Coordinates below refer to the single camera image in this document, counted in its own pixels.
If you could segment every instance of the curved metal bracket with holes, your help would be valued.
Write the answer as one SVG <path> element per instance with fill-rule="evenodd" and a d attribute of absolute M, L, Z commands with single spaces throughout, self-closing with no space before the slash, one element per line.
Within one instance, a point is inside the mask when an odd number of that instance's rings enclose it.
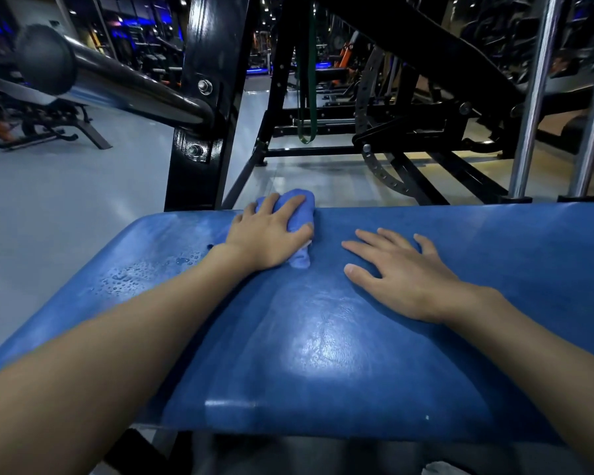
<path fill-rule="evenodd" d="M 367 118 L 367 107 L 376 84 L 378 69 L 384 56 L 385 53 L 381 48 L 374 47 L 370 58 L 367 60 L 365 69 L 361 73 L 361 81 L 358 84 L 358 93 L 356 95 L 355 110 L 355 126 L 357 134 L 361 134 L 370 128 L 370 123 Z M 376 155 L 372 152 L 372 147 L 370 145 L 365 145 L 363 147 L 361 155 L 363 155 L 363 160 L 365 160 L 367 167 L 381 183 L 402 195 L 408 194 L 405 184 L 394 176 L 391 176 L 380 164 L 380 161 L 376 159 Z M 388 159 L 392 157 L 389 153 L 386 153 L 385 156 L 387 156 Z"/>

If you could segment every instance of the microfiber cloth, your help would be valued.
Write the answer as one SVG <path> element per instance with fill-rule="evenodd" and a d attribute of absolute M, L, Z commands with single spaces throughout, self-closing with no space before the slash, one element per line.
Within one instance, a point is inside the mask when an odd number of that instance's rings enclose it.
<path fill-rule="evenodd" d="M 312 192 L 308 190 L 300 190 L 295 189 L 289 192 L 284 193 L 277 203 L 273 207 L 273 213 L 279 210 L 281 207 L 284 206 L 288 200 L 292 197 L 297 195 L 304 195 L 306 199 L 303 203 L 295 210 L 293 216 L 288 220 L 288 225 L 286 229 L 289 232 L 296 232 L 299 230 L 303 225 L 306 223 L 312 223 L 312 227 L 315 226 L 315 196 Z M 255 207 L 255 213 L 260 209 L 261 203 L 264 201 L 265 197 L 261 197 L 257 200 L 257 207 Z M 230 226 L 225 227 L 215 239 L 215 245 L 219 243 L 224 243 L 227 241 L 227 235 L 229 234 Z M 307 269 L 310 266 L 310 255 L 308 254 L 308 247 L 310 245 L 310 241 L 306 243 L 303 247 L 299 248 L 297 252 L 288 259 L 288 263 L 291 267 L 295 269 Z"/>

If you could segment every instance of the green resistance band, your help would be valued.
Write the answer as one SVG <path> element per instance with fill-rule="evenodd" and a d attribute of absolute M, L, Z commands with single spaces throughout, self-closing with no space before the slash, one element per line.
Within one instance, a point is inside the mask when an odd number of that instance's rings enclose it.
<path fill-rule="evenodd" d="M 309 12 L 309 39 L 307 46 L 304 43 L 297 45 L 297 135 L 301 143 L 307 145 L 317 136 L 317 39 L 315 36 L 315 15 L 312 10 Z M 302 90 L 302 81 L 308 85 L 307 92 Z M 303 134 L 303 122 L 305 118 L 305 104 L 310 108 L 310 139 L 307 140 Z"/>

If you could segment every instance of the blue bench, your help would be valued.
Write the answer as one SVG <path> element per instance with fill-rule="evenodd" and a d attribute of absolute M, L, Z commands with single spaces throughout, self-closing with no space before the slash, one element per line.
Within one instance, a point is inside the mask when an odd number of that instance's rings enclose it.
<path fill-rule="evenodd" d="M 0 347 L 0 368 L 201 259 L 233 212 L 131 224 Z M 433 239 L 462 279 L 594 353 L 594 203 L 318 209 L 308 270 L 247 280 L 190 342 L 138 422 L 178 430 L 472 442 L 558 441 L 487 359 L 343 274 L 357 227 Z"/>

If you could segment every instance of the forearm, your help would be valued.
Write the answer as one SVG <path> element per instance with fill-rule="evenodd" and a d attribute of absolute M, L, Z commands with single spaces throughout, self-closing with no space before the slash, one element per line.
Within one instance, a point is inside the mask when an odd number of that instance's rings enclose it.
<path fill-rule="evenodd" d="M 561 437 L 594 464 L 594 355 L 482 289 L 448 323 L 505 372 Z"/>
<path fill-rule="evenodd" d="M 0 372 L 0 473 L 87 472 L 249 274 L 225 246 Z"/>

